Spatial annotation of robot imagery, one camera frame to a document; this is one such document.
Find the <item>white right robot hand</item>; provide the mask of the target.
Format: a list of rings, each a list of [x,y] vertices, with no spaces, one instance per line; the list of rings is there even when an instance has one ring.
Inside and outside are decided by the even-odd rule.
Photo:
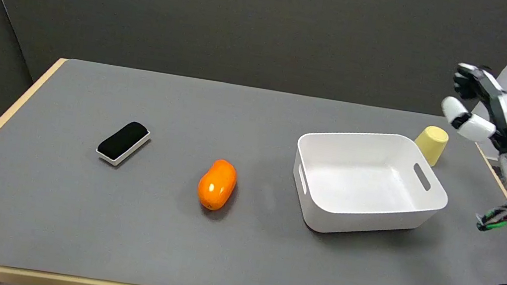
[[[500,153],[507,153],[507,89],[487,70],[459,63],[453,87],[460,98],[447,96],[442,113],[459,135],[474,142],[490,141]],[[486,109],[487,118],[469,111],[463,100],[476,100]]]

